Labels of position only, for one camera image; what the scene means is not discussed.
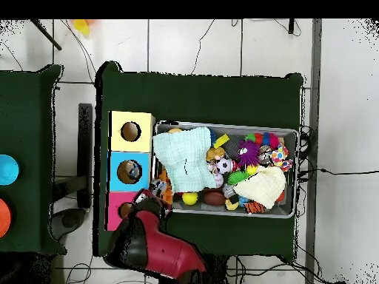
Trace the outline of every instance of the yellow ball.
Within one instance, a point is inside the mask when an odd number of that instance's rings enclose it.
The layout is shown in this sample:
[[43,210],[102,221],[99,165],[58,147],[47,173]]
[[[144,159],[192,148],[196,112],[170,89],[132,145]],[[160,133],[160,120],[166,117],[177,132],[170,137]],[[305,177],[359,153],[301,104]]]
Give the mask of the yellow ball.
[[258,166],[247,166],[246,167],[246,173],[248,175],[254,175],[257,172]]
[[195,205],[198,201],[198,193],[183,193],[182,198],[186,205]]
[[176,132],[181,132],[181,129],[171,129],[170,131],[168,131],[168,133],[170,134],[176,133]]

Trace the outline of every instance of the green table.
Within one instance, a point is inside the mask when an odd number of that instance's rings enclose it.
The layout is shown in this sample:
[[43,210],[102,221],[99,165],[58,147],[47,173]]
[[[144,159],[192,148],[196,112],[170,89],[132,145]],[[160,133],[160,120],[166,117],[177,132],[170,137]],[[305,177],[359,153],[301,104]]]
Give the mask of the green table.
[[0,154],[19,163],[18,179],[0,186],[12,223],[0,251],[64,254],[48,230],[53,196],[52,91],[61,66],[38,72],[0,71]]
[[[103,256],[112,232],[104,230],[108,112],[151,112],[157,120],[298,129],[302,77],[215,77],[123,73],[115,62],[96,74],[94,255]],[[166,231],[201,252],[293,258],[295,216],[288,219],[173,214]]]

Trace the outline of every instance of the orange circle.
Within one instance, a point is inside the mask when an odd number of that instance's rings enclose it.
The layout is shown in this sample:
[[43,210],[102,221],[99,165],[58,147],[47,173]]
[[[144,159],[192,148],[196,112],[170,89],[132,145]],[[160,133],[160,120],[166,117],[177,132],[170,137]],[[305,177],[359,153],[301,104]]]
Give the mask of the orange circle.
[[0,198],[0,237],[3,237],[10,226],[10,210],[7,204]]

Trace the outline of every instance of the yellow object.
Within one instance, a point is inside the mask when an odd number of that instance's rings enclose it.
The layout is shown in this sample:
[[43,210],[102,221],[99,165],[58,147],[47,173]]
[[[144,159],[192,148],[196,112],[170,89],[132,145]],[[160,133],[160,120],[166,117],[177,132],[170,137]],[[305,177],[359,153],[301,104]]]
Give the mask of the yellow object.
[[171,129],[170,131],[168,131],[167,133],[177,133],[177,132],[181,132],[181,129]]
[[213,147],[217,149],[219,146],[224,145],[228,140],[228,135],[223,134],[221,137],[217,138],[216,142],[213,144]]
[[[150,113],[112,111],[110,126],[110,149],[117,152],[151,152],[152,128],[155,119]],[[140,136],[135,141],[126,141],[121,130],[127,122],[132,122],[140,129]]]
[[258,166],[247,166],[246,167],[246,173],[248,175],[254,175],[257,172]]
[[84,19],[74,19],[73,26],[77,31],[79,31],[85,36],[90,34],[90,28],[88,27],[88,24]]
[[221,159],[223,156],[225,156],[225,150],[222,147],[218,147],[217,149],[210,147],[207,151],[207,156],[205,157],[205,160],[211,161],[212,159],[215,159],[215,157],[218,156]]
[[182,198],[186,205],[195,205],[198,201],[198,193],[183,193]]
[[225,200],[225,206],[228,210],[236,210],[238,207],[238,203],[231,203],[229,199]]

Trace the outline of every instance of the soccer ball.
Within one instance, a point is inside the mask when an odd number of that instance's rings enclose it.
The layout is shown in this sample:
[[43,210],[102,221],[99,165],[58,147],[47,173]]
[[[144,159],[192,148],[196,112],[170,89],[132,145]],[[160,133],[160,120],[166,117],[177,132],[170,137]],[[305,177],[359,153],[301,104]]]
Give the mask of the soccer ball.
[[229,158],[221,158],[216,161],[217,172],[224,175],[225,173],[229,173],[232,171],[232,159]]

